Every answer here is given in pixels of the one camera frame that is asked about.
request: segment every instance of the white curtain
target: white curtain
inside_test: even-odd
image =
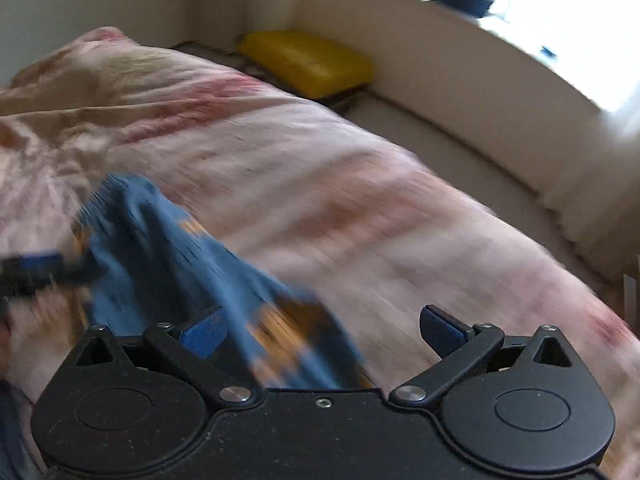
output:
[[[612,114],[600,145],[548,193],[543,204],[556,211],[569,240],[598,272],[620,280],[638,272],[640,254],[640,83]]]

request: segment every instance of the floor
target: floor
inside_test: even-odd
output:
[[[241,59],[188,44],[180,49],[194,56],[238,68]],[[414,152],[438,176],[461,189],[501,219],[545,246],[570,272],[593,290],[602,280],[578,258],[562,236],[554,216],[535,195],[487,158],[422,120],[377,97],[365,94],[346,118]]]

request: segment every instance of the blue cloth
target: blue cloth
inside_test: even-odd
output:
[[[88,239],[87,266],[101,273],[91,286],[92,324],[139,335],[204,316],[181,342],[204,358],[231,338],[263,385],[371,386],[348,337],[309,291],[238,259],[148,180],[108,176],[76,232]]]

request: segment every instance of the blue gripper pad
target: blue gripper pad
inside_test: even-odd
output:
[[[221,308],[183,330],[180,343],[201,359],[209,357],[226,339],[229,323]]]
[[[420,312],[420,335],[444,359],[468,342],[474,331],[437,306],[427,305]]]

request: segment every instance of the bedspread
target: bedspread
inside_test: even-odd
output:
[[[0,251],[63,246],[107,172],[153,181],[258,268],[310,286],[385,390],[436,362],[418,314],[561,327],[617,415],[604,469],[640,477],[640,343],[541,246],[411,153],[235,70],[85,34],[0,92]]]

